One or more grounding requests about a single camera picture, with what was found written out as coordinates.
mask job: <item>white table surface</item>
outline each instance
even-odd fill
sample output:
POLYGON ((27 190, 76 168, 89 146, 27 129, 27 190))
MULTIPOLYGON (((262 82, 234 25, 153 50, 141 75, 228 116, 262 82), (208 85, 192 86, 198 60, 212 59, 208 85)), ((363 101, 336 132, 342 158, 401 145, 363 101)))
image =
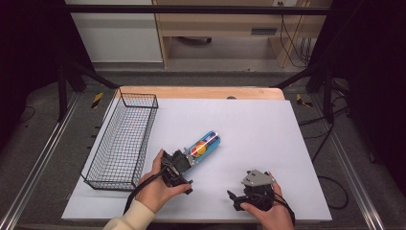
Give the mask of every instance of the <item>white table surface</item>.
MULTIPOLYGON (((193 180, 193 192, 171 199, 158 212, 155 221, 256 221, 246 212, 235 211, 227 195, 227 190, 243 195, 241 179, 253 169, 269 171, 277 178, 297 222, 331 220, 289 101, 159 99, 158 104, 143 174, 150 171, 159 149, 172 153, 188 148, 210 130, 218 132, 221 143, 186 174, 187 179, 193 180)), ((96 139, 87 165, 100 139, 101 135, 96 139)), ((62 218, 108 220, 120 217, 128 195, 128 192, 93 190, 80 178, 62 218)))

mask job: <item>person's left hand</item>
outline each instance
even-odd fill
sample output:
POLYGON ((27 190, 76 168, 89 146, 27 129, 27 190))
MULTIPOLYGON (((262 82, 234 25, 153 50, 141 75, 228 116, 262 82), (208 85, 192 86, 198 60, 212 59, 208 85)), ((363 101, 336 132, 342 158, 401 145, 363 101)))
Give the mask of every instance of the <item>person's left hand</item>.
MULTIPOLYGON (((139 180, 138 184, 143 183, 150 176, 157 174, 161 171, 161 158, 164 151, 161 149, 158 155, 155 157, 152 163, 151 172, 146 173, 139 180)), ((172 197, 180 195, 192 187, 191 184, 182 184, 176 187, 169 188, 162 176, 152 180, 148 185, 144 187, 136 196, 135 199, 142 202, 146 207, 154 213, 157 213, 164 204, 172 197)))

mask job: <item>beige sleeve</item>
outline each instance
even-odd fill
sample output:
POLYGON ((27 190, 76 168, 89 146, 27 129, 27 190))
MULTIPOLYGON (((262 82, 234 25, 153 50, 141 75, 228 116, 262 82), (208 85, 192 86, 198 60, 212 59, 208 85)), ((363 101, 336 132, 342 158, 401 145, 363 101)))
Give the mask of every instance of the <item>beige sleeve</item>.
POLYGON ((103 230, 145 230, 155 218, 155 214, 143 203, 134 200, 122 218, 113 218, 103 230))

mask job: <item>cylindrical container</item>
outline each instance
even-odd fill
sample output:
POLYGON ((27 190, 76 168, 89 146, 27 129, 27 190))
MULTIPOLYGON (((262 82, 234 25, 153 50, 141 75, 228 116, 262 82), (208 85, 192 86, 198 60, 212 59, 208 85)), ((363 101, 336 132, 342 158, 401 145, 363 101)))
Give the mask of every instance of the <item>cylindrical container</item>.
POLYGON ((220 136, 215 131, 209 131, 194 145, 188 148, 188 152, 193 156, 194 161, 199 163, 209 155, 220 144, 220 136))

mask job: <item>black wire mesh basket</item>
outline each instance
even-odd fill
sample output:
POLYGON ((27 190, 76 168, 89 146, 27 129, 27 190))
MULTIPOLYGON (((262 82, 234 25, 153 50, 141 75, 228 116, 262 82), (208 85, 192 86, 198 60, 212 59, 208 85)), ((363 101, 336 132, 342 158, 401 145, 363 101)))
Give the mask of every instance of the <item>black wire mesh basket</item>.
POLYGON ((155 95, 121 93, 103 126, 84 182, 96 190, 132 191, 143 171, 147 142, 158 109, 155 95))

